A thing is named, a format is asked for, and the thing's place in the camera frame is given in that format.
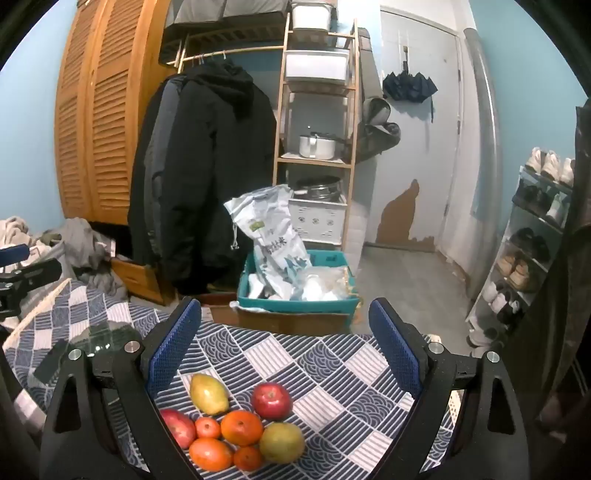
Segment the dark red apple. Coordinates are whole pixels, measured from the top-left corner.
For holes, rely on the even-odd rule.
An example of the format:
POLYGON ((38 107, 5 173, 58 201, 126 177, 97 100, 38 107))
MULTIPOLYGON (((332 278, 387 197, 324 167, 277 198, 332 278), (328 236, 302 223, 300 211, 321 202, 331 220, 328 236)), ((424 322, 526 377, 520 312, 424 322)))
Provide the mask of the dark red apple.
POLYGON ((173 409, 161 409, 159 413, 178 446, 188 450, 197 440, 197 431, 190 417, 173 409))

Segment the small tangerine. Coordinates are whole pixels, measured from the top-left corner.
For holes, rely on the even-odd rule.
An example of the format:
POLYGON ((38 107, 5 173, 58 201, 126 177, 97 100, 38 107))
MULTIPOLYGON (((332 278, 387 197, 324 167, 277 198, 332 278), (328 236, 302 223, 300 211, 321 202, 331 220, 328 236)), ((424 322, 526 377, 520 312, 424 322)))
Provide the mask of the small tangerine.
POLYGON ((197 437, 219 439, 221 437, 221 425, 211 417, 199 417, 195 422, 197 437))

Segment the pointed yellow-green pear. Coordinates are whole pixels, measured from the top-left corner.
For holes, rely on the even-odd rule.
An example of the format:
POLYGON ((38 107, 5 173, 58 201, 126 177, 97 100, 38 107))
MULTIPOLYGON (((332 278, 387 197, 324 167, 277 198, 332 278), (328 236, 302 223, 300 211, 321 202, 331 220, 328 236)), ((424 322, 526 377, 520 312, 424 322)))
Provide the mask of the pointed yellow-green pear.
POLYGON ((205 374, 194 374, 190 380, 190 399, 202 413, 217 416, 228 412, 229 398, 224 385, 205 374))

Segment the large orange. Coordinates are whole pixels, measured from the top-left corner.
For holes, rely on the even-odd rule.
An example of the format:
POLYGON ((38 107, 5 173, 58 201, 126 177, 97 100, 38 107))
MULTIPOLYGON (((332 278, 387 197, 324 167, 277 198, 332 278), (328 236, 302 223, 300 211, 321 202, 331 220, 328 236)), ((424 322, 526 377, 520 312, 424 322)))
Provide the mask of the large orange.
POLYGON ((245 447, 259 442, 263 422, 256 414, 245 410, 230 411, 221 420, 221 435, 232 445, 245 447))

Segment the small orange bottom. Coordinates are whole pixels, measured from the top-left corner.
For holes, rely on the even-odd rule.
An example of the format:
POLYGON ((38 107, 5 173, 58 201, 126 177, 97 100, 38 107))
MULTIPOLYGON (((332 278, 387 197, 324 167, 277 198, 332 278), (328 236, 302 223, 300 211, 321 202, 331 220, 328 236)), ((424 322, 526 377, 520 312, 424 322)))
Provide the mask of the small orange bottom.
POLYGON ((233 464, 239 470, 252 472, 263 467, 264 459, 256 446, 243 446, 233 453, 233 464))

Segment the round yellow-green pear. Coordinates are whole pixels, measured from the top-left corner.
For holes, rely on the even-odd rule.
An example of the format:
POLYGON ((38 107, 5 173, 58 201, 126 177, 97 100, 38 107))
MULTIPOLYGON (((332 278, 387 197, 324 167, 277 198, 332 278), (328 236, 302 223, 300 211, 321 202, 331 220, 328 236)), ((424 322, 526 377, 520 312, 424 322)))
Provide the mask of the round yellow-green pear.
POLYGON ((288 464, 304 455, 304 434, 297 425, 273 423, 266 427, 259 439, 259 451, 267 462, 288 464))

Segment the beige cloth pile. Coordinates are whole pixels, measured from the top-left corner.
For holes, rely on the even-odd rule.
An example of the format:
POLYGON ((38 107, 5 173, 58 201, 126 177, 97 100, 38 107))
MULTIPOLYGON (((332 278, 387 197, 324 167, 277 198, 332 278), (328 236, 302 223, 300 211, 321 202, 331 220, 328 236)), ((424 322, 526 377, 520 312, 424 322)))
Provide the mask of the beige cloth pile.
POLYGON ((2 249, 25 245, 29 249, 29 262, 43 257, 50 247, 29 232, 26 222, 17 216, 0 221, 0 247, 2 249))

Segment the grey clothes pile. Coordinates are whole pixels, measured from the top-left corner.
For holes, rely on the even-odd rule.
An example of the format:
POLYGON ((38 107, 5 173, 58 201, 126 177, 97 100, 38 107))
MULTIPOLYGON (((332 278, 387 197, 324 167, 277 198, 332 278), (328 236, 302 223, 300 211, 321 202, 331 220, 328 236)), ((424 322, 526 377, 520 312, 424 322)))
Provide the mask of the grey clothes pile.
POLYGON ((63 276, 117 300, 127 299, 127 289, 111 267, 115 242, 93 230, 87 220, 66 219, 59 228, 45 231, 40 241, 50 248, 47 255, 61 263, 63 276))

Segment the clear glass plate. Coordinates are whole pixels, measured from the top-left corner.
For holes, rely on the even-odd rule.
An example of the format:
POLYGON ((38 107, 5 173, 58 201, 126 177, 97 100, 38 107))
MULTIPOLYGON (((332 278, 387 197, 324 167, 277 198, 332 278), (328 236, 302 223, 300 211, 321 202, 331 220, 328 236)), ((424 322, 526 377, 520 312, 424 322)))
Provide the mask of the clear glass plate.
POLYGON ((41 356, 40 364, 29 375, 29 379, 49 385, 57 378, 61 364, 68 358, 68 354, 75 349, 92 358, 96 354, 119 350, 129 341, 141 339, 140 333, 127 323, 105 321, 90 325, 71 340, 58 340, 41 356))

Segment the wooden drawer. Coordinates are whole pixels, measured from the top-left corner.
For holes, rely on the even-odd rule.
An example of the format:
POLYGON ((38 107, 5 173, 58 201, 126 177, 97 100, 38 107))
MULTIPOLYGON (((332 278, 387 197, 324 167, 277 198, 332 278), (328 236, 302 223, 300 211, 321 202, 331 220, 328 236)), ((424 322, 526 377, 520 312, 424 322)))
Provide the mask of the wooden drawer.
POLYGON ((159 305, 168 305, 175 299, 173 288, 158 269, 117 258, 110 264, 130 295, 159 305))

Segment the blue white patterned tablecloth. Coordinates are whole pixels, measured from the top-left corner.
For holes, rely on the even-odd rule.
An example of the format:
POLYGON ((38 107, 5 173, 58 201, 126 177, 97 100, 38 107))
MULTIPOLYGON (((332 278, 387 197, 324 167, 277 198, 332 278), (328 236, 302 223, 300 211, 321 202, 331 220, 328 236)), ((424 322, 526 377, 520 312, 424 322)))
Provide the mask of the blue white patterned tablecloth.
MULTIPOLYGON (((26 396, 49 406, 51 385, 35 386, 33 372, 51 348, 86 328, 127 323, 146 335, 167 318, 165 311, 119 302, 77 281, 67 281, 36 307, 5 341, 8 363, 26 396)), ((397 438, 414 400, 391 373, 374 337, 337 334, 290 336, 217 324, 211 312, 201 323, 157 407, 200 417, 191 378, 217 378, 235 410, 252 406, 263 382, 280 384, 293 400, 290 423, 304 434, 305 451, 286 466, 266 465, 256 479, 366 479, 397 438)))

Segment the teal plastic bin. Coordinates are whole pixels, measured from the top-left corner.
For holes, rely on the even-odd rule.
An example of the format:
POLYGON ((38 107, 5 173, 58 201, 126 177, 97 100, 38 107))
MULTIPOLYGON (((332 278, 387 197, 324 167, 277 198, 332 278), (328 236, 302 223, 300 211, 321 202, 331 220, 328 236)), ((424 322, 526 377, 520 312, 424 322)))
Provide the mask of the teal plastic bin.
POLYGON ((236 298, 242 308, 261 309, 267 312, 281 314, 342 314, 353 320, 360 298, 356 296, 356 279, 349 269, 344 253, 338 250, 310 250, 311 263, 315 267, 346 267, 349 275, 349 285, 353 287, 353 294, 342 300, 308 301, 308 300, 270 300, 270 298, 250 298, 249 275, 256 274, 256 262, 252 253, 246 257, 245 267, 238 283, 236 298))

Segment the cardboard box under bin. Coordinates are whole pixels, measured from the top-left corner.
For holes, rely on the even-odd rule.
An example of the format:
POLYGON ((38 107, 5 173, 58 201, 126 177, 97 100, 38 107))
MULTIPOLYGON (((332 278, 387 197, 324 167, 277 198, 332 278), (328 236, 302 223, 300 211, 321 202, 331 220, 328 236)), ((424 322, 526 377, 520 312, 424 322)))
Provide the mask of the cardboard box under bin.
POLYGON ((274 313, 233 309, 229 304, 209 305, 212 320, 229 326, 276 334, 322 336, 349 332, 349 317, 344 314, 274 313))

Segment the clear plastic bag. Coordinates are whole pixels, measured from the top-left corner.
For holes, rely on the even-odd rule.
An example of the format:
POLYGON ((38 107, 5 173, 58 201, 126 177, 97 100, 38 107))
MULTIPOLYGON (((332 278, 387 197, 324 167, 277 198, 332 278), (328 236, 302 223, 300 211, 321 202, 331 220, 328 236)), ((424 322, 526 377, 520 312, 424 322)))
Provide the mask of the clear plastic bag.
POLYGON ((311 266, 297 273, 290 299, 308 302, 346 300, 353 295, 353 280, 346 266, 311 266))

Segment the wooden louvered wardrobe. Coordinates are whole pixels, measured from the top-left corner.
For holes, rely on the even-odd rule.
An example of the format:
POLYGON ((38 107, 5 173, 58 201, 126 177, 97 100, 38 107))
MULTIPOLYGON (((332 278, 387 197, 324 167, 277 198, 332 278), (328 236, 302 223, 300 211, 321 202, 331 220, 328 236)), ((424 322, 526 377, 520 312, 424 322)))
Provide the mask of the wooden louvered wardrobe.
POLYGON ((65 217, 124 225, 147 104, 173 68, 159 61, 168 2, 79 1, 62 56, 55 165, 65 217))

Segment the black hanging jacket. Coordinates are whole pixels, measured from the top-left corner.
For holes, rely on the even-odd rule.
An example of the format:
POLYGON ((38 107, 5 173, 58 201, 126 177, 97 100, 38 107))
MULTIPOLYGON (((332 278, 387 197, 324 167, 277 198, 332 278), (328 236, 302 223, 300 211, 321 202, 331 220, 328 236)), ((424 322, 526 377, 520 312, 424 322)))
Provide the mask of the black hanging jacket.
POLYGON ((270 186, 276 117, 242 66, 217 59, 166 78, 148 102, 132 167, 132 258, 180 295, 235 288, 252 242, 224 204, 270 186))

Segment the shoe rack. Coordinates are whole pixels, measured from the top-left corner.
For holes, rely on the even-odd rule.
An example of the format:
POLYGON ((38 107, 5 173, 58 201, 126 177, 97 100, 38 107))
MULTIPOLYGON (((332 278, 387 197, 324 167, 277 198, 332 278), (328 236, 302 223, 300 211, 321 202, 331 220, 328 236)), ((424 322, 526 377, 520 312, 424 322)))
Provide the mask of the shoe rack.
POLYGON ((505 346, 556 258, 573 195, 573 160, 532 149, 520 168, 498 252, 466 318, 471 355, 505 346))

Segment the white door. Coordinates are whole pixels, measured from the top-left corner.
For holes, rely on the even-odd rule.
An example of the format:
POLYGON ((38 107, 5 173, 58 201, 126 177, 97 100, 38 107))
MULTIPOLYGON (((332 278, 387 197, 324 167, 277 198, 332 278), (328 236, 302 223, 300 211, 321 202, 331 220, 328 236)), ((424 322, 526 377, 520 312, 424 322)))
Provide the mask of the white door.
POLYGON ((455 34, 398 13, 381 11, 383 76, 423 74, 436 92, 420 103, 389 99, 398 146, 375 158, 367 241, 433 252, 446 216, 458 147, 461 62, 455 34))

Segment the white printed rice bag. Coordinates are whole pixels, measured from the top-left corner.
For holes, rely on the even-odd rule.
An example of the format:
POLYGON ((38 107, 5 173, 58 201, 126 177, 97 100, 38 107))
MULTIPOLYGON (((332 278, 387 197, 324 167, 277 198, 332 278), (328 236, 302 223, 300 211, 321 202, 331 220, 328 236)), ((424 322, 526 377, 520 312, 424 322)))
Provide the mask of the white printed rice bag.
POLYGON ((290 216, 290 187, 257 189, 226 201, 232 223, 252 239, 256 274, 280 300, 290 300, 297 275, 311 267, 304 241, 290 216))

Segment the white storage drawer box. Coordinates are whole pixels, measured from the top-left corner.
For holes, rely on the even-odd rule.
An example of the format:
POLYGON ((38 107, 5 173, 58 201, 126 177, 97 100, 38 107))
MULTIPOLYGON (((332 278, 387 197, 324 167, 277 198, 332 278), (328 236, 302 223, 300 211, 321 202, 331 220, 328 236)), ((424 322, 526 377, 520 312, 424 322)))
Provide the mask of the white storage drawer box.
POLYGON ((304 242, 339 246, 346 218, 346 203, 290 199, 294 230, 304 242))

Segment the steel pot lower shelf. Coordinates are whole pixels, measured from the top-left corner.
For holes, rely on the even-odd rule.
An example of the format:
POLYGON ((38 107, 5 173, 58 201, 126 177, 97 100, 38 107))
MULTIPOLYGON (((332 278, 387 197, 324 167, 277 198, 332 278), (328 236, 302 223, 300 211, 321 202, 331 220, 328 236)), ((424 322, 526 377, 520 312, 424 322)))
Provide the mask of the steel pot lower shelf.
POLYGON ((331 175, 301 179, 294 190, 295 198, 325 202, 338 202, 341 194, 342 179, 331 175))

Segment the wooden shelf rack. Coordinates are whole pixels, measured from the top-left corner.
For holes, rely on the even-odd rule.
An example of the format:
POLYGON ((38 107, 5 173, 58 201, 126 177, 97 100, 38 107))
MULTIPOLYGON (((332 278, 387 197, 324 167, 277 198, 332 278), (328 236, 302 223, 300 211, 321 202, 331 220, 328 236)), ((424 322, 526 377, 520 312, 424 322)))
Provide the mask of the wooden shelf rack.
POLYGON ((348 239, 356 174, 356 147, 361 110, 361 65, 359 29, 352 25, 341 31, 334 1, 293 1, 287 10, 283 46, 280 48, 280 85, 277 97, 276 145, 273 184, 286 184, 293 191, 301 179, 331 175, 342 179, 338 202, 346 203, 346 218, 339 246, 311 243, 312 247, 344 249, 348 239), (328 50, 349 53, 346 84, 288 80, 288 50, 328 50), (298 154, 300 136, 327 133, 345 141, 335 160, 312 160, 298 154))

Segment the white cooking pot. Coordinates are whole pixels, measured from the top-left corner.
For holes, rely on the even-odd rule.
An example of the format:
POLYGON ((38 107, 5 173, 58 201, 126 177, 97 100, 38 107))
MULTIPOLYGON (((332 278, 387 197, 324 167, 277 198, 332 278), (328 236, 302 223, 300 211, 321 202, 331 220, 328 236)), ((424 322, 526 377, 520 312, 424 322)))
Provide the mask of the white cooking pot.
POLYGON ((342 151, 345 141, 338 136, 311 132, 300 136, 298 154, 312 160, 335 160, 342 151))

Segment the dark folded umbrella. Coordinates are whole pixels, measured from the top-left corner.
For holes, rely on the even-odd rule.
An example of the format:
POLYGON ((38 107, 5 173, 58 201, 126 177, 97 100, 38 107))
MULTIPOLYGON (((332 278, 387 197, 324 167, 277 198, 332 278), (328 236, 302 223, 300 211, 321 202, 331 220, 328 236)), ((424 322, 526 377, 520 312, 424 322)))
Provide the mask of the dark folded umbrella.
POLYGON ((429 77, 422 73, 416 75, 403 71, 400 74, 390 73, 383 80, 384 95, 393 101, 422 104, 432 100, 438 87, 429 77))

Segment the white basket upper shelf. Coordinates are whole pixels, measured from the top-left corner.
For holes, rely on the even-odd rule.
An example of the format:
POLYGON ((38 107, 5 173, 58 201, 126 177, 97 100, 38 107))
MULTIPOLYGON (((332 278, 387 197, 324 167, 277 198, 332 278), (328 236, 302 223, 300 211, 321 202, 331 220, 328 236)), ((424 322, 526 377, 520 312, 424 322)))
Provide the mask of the white basket upper shelf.
POLYGON ((342 50, 288 50, 286 77, 294 81, 346 84, 349 79, 349 53, 342 50))

